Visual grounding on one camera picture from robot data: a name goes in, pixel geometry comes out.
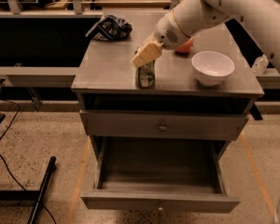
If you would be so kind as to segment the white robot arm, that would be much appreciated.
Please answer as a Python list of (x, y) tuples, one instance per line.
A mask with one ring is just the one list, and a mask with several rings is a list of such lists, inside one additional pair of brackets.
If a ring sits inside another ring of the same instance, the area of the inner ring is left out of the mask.
[(230, 19), (240, 23), (280, 74), (280, 4), (274, 0), (184, 0), (158, 21), (132, 63), (141, 67)]

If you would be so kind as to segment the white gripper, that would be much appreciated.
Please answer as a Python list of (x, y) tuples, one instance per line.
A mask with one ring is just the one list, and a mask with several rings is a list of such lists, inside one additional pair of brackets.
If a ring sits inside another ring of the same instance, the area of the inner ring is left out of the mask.
[(154, 36), (161, 42), (148, 41), (143, 44), (131, 59), (135, 67), (153, 62), (161, 56), (162, 47), (177, 49), (189, 40), (178, 28), (172, 13), (166, 14), (156, 24)]

